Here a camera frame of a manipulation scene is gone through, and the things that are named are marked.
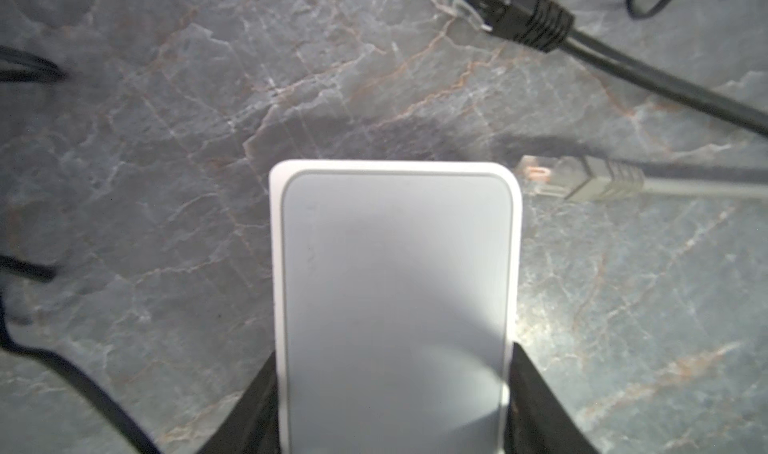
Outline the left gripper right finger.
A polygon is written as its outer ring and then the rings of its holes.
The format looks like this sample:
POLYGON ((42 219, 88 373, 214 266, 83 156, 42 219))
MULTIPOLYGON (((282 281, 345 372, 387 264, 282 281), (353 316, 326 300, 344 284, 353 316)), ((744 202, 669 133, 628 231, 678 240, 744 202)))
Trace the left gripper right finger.
POLYGON ((551 391, 523 346, 514 344, 504 452, 598 454, 551 391))

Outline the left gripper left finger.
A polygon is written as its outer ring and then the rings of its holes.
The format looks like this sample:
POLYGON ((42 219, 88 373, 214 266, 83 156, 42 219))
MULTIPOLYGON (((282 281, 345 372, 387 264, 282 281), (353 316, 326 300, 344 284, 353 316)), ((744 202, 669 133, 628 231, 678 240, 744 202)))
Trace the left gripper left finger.
POLYGON ((276 355, 272 353, 199 454, 279 452, 276 355))

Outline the white network switch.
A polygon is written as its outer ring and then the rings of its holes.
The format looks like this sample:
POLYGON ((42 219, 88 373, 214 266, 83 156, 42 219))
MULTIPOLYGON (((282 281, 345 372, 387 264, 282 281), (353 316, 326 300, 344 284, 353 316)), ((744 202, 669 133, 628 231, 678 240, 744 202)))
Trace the white network switch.
POLYGON ((500 453, 522 195, 491 162, 269 174, 285 453, 500 453))

